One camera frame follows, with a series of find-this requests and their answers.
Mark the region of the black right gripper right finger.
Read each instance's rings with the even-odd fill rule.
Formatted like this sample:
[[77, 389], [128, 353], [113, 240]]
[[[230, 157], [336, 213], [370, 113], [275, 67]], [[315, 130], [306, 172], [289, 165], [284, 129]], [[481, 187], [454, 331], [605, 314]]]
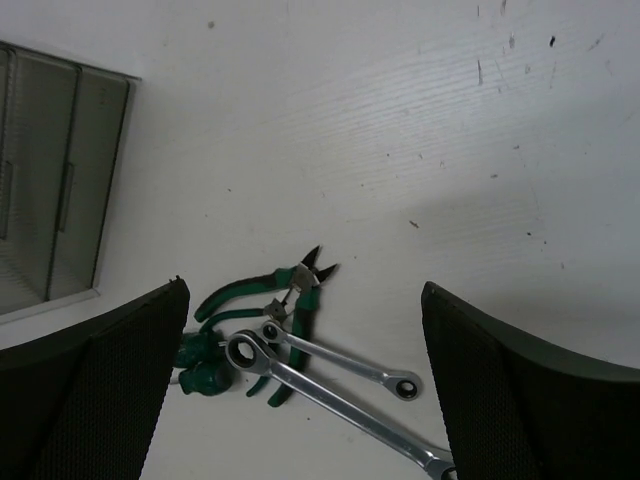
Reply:
[[458, 478], [638, 478], [638, 369], [552, 344], [434, 282], [421, 311]]

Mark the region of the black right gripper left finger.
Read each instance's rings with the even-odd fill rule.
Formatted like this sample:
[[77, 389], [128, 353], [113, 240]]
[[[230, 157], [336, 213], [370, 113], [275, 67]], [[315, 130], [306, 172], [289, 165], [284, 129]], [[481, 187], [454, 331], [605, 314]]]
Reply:
[[186, 282], [176, 278], [2, 350], [2, 478], [139, 478], [189, 300]]

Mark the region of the small silver ratchet wrench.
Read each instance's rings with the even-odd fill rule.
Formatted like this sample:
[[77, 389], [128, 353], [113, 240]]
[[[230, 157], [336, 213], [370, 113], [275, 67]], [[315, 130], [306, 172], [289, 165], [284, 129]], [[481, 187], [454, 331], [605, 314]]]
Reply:
[[368, 381], [381, 385], [403, 401], [415, 400], [423, 391], [420, 377], [406, 370], [394, 370], [341, 353], [286, 331], [275, 320], [267, 320], [258, 329], [259, 337], [269, 344], [289, 346], [290, 359], [315, 356]]

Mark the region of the large silver ratchet wrench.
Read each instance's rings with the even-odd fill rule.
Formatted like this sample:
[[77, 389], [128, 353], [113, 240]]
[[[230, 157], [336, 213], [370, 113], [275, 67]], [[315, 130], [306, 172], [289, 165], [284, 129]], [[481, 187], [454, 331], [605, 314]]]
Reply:
[[308, 398], [365, 434], [417, 464], [431, 479], [454, 479], [455, 466], [418, 437], [350, 402], [329, 387], [282, 363], [273, 350], [250, 330], [234, 333], [226, 357], [237, 370], [266, 376]]

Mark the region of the small green cutting pliers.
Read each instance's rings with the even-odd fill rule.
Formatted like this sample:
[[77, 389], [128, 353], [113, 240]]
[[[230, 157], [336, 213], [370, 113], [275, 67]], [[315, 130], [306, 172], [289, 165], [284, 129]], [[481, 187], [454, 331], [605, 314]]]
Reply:
[[[214, 327], [217, 324], [231, 319], [267, 317], [271, 320], [282, 321], [285, 320], [288, 316], [286, 305], [287, 301], [285, 299], [279, 300], [278, 298], [275, 298], [269, 304], [262, 308], [226, 310], [219, 313], [205, 313], [204, 311], [202, 311], [197, 313], [196, 319], [202, 323], [201, 331], [213, 331]], [[233, 367], [229, 364], [226, 358], [226, 348], [225, 360], [222, 362], [226, 363], [234, 373]]]

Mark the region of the large green cutting pliers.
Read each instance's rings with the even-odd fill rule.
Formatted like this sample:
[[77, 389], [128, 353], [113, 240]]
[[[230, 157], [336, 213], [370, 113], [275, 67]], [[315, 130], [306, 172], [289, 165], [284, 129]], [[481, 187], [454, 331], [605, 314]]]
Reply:
[[313, 333], [316, 312], [320, 306], [321, 285], [337, 268], [332, 265], [325, 269], [316, 268], [320, 248], [313, 248], [298, 264], [288, 268], [277, 268], [273, 272], [231, 282], [211, 293], [196, 309], [194, 318], [204, 330], [216, 324], [235, 318], [256, 318], [268, 314], [266, 307], [260, 309], [240, 309], [222, 312], [220, 308], [227, 302], [251, 295], [280, 292], [290, 294], [295, 291], [292, 331], [295, 335], [309, 340]]

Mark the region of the clear plastic drawer organizer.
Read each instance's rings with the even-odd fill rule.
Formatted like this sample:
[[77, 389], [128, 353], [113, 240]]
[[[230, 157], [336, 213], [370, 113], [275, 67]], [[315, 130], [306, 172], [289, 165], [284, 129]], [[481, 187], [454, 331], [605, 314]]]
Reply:
[[94, 294], [138, 78], [1, 44], [1, 320]]

